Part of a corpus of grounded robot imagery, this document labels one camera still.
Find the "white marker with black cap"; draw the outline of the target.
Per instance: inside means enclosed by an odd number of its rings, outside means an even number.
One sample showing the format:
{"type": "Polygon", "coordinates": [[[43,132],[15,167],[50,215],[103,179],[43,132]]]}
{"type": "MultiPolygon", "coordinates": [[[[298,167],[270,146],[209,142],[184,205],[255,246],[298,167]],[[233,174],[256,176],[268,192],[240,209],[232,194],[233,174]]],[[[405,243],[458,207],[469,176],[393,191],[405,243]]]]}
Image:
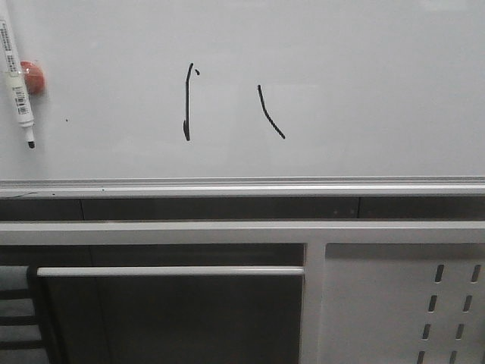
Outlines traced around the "white marker with black cap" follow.
{"type": "Polygon", "coordinates": [[[14,116],[23,130],[28,147],[34,149],[34,116],[6,1],[1,1],[1,60],[1,70],[5,75],[7,94],[14,109],[14,116]]]}

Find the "red round magnet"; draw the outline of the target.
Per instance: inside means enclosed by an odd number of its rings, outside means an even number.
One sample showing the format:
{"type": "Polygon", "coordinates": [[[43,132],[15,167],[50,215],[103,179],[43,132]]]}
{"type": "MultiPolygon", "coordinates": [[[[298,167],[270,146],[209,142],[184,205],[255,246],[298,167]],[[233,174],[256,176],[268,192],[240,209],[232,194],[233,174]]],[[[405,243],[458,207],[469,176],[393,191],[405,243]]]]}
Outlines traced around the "red round magnet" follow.
{"type": "Polygon", "coordinates": [[[21,61],[23,78],[30,95],[40,95],[45,89],[45,77],[42,69],[30,61],[21,61]]]}

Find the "white whiteboard with aluminium frame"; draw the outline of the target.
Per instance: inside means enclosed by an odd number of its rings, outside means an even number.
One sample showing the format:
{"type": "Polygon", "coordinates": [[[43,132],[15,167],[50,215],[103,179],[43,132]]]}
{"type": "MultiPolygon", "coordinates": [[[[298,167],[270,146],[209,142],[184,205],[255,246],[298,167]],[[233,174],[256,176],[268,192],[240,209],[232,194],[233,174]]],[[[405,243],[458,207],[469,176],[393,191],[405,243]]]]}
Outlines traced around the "white whiteboard with aluminium frame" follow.
{"type": "Polygon", "coordinates": [[[9,1],[1,195],[480,196],[482,1],[9,1]]]}

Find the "white metal stand frame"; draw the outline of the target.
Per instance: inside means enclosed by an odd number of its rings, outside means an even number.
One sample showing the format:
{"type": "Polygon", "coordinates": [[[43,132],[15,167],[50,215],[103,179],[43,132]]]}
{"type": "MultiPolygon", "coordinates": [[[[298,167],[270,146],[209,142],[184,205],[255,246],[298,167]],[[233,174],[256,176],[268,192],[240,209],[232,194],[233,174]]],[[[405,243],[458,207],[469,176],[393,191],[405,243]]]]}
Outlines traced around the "white metal stand frame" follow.
{"type": "Polygon", "coordinates": [[[484,361],[481,221],[4,223],[1,243],[302,243],[303,363],[484,361]]]}

